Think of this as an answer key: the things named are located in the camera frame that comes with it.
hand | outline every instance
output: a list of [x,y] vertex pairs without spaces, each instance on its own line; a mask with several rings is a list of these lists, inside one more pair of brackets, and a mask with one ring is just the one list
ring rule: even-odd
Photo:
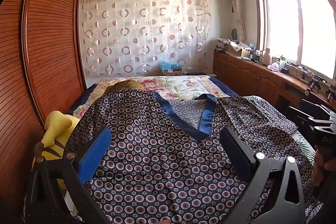
[[158,222],[157,224],[170,224],[170,222],[171,222],[170,219],[165,219],[165,220]]
[[315,146],[315,157],[314,157],[314,168],[313,173],[311,175],[311,183],[315,186],[319,186],[323,180],[323,172],[327,171],[335,171],[336,170],[336,158],[332,158],[328,162],[325,162],[323,159],[323,155],[320,152],[320,147]]

wooden wardrobe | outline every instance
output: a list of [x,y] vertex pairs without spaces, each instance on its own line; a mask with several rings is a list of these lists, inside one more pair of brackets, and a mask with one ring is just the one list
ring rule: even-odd
[[78,0],[0,5],[0,197],[21,213],[33,149],[53,110],[83,93]]

bottle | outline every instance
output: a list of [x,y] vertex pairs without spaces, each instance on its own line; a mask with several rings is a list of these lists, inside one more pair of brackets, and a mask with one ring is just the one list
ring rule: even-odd
[[270,49],[266,48],[265,54],[264,54],[263,59],[262,59],[262,63],[266,66],[271,65],[271,63],[272,63],[272,58],[271,58],[271,55],[269,53],[270,53]]
[[279,65],[279,70],[281,71],[281,69],[283,69],[285,67],[285,62],[286,58],[282,55],[280,56],[280,65]]

plastic bottle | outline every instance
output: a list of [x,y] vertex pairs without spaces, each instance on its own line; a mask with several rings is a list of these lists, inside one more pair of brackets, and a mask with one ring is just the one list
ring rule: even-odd
[[281,69],[283,69],[285,67],[285,61],[286,61],[286,58],[283,55],[280,56],[279,70],[281,70]]

small box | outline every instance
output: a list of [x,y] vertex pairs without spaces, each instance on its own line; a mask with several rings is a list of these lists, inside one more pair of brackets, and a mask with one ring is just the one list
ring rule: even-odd
[[180,76],[182,75],[182,69],[161,70],[163,76]]
[[160,63],[160,69],[163,76],[180,76],[182,69],[178,64],[169,64],[167,62]]
[[236,51],[231,44],[229,44],[227,51],[235,56],[241,56],[241,57],[249,57],[251,50],[246,50],[244,48],[241,48],[240,50]]
[[289,74],[289,69],[282,68],[280,72],[285,73],[285,74]]

